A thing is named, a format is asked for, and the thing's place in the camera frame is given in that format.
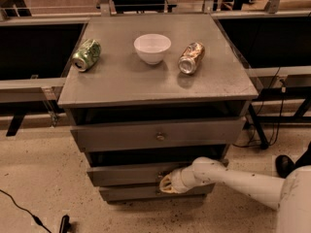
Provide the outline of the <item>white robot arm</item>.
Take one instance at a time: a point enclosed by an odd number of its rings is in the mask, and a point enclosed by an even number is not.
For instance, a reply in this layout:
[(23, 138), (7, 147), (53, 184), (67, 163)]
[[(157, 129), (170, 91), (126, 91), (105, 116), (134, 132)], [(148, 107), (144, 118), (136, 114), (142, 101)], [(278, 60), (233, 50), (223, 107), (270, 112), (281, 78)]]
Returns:
[(299, 167), (283, 179), (230, 170), (220, 161), (198, 157), (164, 176), (159, 189), (182, 194), (211, 183), (225, 184), (275, 210), (276, 233), (311, 233), (311, 166)]

